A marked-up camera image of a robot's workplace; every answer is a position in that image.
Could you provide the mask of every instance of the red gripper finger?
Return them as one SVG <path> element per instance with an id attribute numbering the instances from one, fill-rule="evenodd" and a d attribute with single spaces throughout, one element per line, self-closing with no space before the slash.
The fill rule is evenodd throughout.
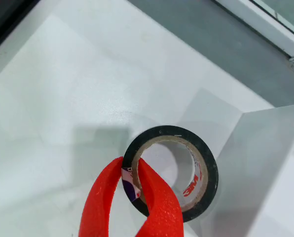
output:
<path id="1" fill-rule="evenodd" d="M 109 215 L 123 157 L 113 160 L 93 184 L 81 217 L 79 237 L 108 237 Z M 136 236 L 183 236 L 179 202 L 167 183 L 142 159 L 139 178 L 146 197 L 149 217 Z"/>
<path id="2" fill-rule="evenodd" d="M 169 185 L 143 160 L 139 160 L 141 182 L 149 216 L 136 236 L 183 237 L 180 204 Z"/>

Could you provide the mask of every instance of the cardboard core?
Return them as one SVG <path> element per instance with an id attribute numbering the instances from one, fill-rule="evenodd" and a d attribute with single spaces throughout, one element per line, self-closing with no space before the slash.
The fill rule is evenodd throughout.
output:
<path id="1" fill-rule="evenodd" d="M 194 145 L 192 145 L 190 142 L 188 142 L 187 140 L 181 138 L 179 135 L 177 136 L 167 135 L 167 136 L 159 136 L 159 137 L 152 138 L 146 143 L 144 143 L 137 150 L 132 162 L 133 183 L 141 190 L 140 199 L 144 203 L 146 203 L 145 195 L 138 178 L 138 161 L 141 158 L 144 150 L 149 148 L 152 144 L 160 143 L 164 141 L 178 142 L 185 145 L 189 149 L 194 160 L 194 165 L 195 165 L 194 177 L 191 183 L 187 187 L 185 187 L 185 190 L 184 190 L 185 204 L 181 205 L 181 210 L 182 212 L 184 212 L 194 207 L 195 204 L 198 203 L 203 197 L 204 192 L 207 188 L 207 184 L 208 184 L 208 171 L 207 171 L 207 167 L 204 162 L 204 159 L 202 155 L 200 154 L 200 152 L 197 150 L 197 148 Z"/>

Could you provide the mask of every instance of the printed label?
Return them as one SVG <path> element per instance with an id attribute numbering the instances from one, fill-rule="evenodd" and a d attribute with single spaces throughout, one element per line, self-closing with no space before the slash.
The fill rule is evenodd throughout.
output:
<path id="1" fill-rule="evenodd" d="M 133 183 L 133 174 L 131 167 L 122 168 L 122 183 L 130 201 L 134 201 L 141 196 L 141 190 L 137 188 L 137 186 Z"/>
<path id="2" fill-rule="evenodd" d="M 194 161 L 194 177 L 189 186 L 183 191 L 184 201 L 190 203 L 200 191 L 202 187 L 203 174 L 198 160 L 193 156 Z"/>

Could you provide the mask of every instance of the electrical tape roll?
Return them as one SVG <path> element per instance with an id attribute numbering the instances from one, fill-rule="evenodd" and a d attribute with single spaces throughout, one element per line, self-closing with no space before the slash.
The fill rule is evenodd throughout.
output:
<path id="1" fill-rule="evenodd" d="M 146 130 L 137 136 L 124 155 L 122 183 L 131 203 L 145 216 L 149 216 L 142 186 L 138 178 L 138 161 L 152 144 L 173 141 L 185 145 L 194 164 L 194 177 L 183 191 L 185 203 L 181 205 L 183 221 L 201 215 L 212 203 L 218 187 L 218 169 L 214 156 L 206 143 L 196 134 L 181 127 L 164 125 Z"/>

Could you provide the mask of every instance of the black electrical tape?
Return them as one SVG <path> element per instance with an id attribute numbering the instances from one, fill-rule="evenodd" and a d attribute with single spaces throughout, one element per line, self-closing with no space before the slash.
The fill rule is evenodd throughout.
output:
<path id="1" fill-rule="evenodd" d="M 218 187 L 219 176 L 215 159 L 211 150 L 201 138 L 194 133 L 177 126 L 164 125 L 150 128 L 136 137 L 126 150 L 122 164 L 122 172 L 129 170 L 130 176 L 132 177 L 131 167 L 137 151 L 146 142 L 161 136 L 179 137 L 192 144 L 200 152 L 207 168 L 207 186 L 204 194 L 198 202 L 194 203 L 192 208 L 183 211 L 183 221 L 187 222 L 202 214 L 209 207 L 214 199 Z M 126 178 L 123 178 L 122 175 L 123 187 L 128 198 L 142 214 L 149 216 L 147 205 L 141 200 L 139 193 L 136 192 L 137 190 L 134 190 L 132 184 L 127 181 L 128 179 L 126 180 Z"/>

